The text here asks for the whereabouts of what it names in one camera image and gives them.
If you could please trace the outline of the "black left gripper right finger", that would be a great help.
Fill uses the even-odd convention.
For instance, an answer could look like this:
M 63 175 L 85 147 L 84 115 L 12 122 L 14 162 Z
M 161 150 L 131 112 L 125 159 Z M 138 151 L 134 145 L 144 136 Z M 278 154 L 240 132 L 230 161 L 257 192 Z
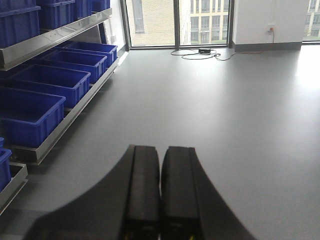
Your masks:
M 161 239 L 253 240 L 215 188 L 193 147 L 170 146 L 161 170 Z

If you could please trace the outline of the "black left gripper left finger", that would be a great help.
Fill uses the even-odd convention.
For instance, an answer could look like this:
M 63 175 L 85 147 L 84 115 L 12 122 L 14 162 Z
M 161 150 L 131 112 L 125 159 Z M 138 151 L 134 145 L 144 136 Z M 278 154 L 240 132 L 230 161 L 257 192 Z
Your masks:
M 90 190 L 39 217 L 25 240 L 157 240 L 160 166 L 155 147 L 129 145 Z

